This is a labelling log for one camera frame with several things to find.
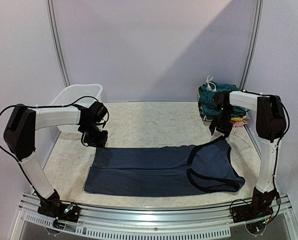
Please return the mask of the navy blue garment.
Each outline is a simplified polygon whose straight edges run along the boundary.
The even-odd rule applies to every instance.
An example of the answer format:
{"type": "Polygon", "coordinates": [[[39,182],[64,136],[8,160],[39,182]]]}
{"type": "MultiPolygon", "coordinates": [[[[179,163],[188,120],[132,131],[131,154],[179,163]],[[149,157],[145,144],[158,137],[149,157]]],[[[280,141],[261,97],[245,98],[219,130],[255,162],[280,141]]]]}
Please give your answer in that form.
{"type": "Polygon", "coordinates": [[[245,184],[231,164],[224,137],[201,145],[99,148],[84,190],[123,197],[236,193],[245,184]]]}

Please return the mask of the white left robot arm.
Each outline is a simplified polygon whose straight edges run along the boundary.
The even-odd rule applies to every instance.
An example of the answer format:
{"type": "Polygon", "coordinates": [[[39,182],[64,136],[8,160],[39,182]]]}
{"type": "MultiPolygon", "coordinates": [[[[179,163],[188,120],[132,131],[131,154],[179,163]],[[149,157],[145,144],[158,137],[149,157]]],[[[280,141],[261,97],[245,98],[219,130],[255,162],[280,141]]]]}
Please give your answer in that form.
{"type": "Polygon", "coordinates": [[[59,217],[63,206],[51,196],[55,189],[44,174],[41,163],[37,159],[36,142],[40,139],[37,133],[49,128],[75,126],[82,134],[81,143],[85,147],[103,147],[107,132],[102,127],[109,120],[109,111],[101,102],[85,107],[79,104],[13,106],[12,113],[3,133],[3,140],[15,157],[21,171],[33,190],[44,202],[44,209],[52,216],[59,217]]]}

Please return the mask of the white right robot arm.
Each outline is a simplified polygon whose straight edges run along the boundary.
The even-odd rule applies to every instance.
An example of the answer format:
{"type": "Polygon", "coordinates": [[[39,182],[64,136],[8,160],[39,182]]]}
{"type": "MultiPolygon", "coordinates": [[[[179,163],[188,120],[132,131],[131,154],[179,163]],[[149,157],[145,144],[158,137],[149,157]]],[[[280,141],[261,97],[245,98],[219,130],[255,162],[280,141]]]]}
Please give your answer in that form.
{"type": "Polygon", "coordinates": [[[275,190],[280,143],[289,123],[281,98],[277,95],[235,90],[215,93],[213,103],[219,115],[211,121],[209,130],[211,134],[220,132],[224,137],[228,137],[233,128],[233,107],[256,112],[256,132],[261,148],[261,165],[256,189],[263,194],[275,190]]]}

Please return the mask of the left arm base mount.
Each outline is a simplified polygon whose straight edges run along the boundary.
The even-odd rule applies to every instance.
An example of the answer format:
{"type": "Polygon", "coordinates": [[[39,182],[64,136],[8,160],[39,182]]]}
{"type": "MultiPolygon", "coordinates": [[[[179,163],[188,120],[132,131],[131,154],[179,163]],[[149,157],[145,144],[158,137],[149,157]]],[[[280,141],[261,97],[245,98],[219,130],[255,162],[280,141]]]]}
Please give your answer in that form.
{"type": "Polygon", "coordinates": [[[56,190],[48,198],[42,197],[37,191],[35,193],[40,200],[37,213],[54,218],[53,228],[63,230],[66,222],[78,223],[81,208],[76,203],[64,203],[56,190]]]}

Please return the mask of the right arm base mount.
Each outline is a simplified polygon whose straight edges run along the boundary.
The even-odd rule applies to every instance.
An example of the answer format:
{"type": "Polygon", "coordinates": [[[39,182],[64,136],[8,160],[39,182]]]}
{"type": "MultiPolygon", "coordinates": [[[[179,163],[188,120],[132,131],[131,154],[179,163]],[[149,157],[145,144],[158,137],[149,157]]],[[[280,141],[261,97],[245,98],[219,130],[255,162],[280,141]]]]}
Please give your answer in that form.
{"type": "Polygon", "coordinates": [[[277,217],[280,209],[281,197],[276,188],[263,193],[255,187],[250,203],[234,200],[229,212],[234,223],[253,221],[246,224],[246,228],[250,233],[259,233],[277,217]]]}

